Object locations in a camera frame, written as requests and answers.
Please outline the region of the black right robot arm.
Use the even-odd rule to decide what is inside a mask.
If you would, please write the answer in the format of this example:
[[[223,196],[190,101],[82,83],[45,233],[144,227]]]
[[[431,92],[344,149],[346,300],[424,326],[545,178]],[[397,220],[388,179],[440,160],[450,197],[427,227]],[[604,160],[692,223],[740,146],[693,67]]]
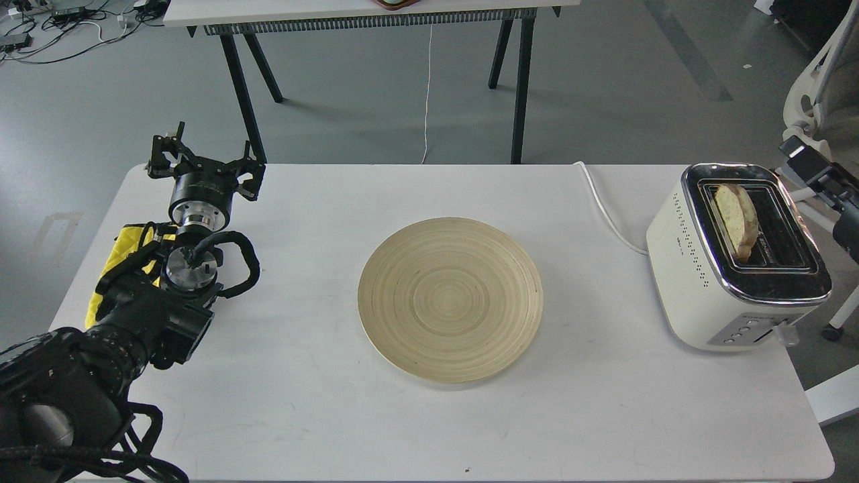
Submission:
[[[783,171],[801,189],[837,212],[831,229],[832,238],[853,261],[858,261],[858,190],[857,180],[837,162],[830,162],[818,150],[797,136],[783,141],[779,150],[786,156]]]

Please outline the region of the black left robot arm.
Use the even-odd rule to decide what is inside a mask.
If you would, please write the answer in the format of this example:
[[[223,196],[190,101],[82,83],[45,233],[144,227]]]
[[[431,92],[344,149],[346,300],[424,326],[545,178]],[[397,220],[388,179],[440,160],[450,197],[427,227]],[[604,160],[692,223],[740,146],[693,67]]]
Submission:
[[[170,220],[144,224],[137,247],[101,275],[92,326],[61,327],[3,351],[3,482],[67,482],[82,473],[189,480],[152,455],[162,411],[132,402],[129,392],[148,366],[187,363],[215,300],[257,284],[252,242],[227,226],[234,195],[258,198],[266,159],[252,140],[231,162],[197,156],[182,143],[184,127],[154,136],[146,166],[150,178],[174,181]]]

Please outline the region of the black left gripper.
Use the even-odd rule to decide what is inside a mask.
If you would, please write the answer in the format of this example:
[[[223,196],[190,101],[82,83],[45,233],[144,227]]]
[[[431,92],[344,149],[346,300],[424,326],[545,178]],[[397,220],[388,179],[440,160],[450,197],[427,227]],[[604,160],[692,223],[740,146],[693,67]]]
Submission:
[[[231,220],[233,196],[257,201],[264,180],[264,160],[245,141],[242,157],[226,164],[194,161],[193,151],[182,142],[185,122],[174,133],[152,138],[150,178],[175,178],[168,213],[178,226],[225,228]]]

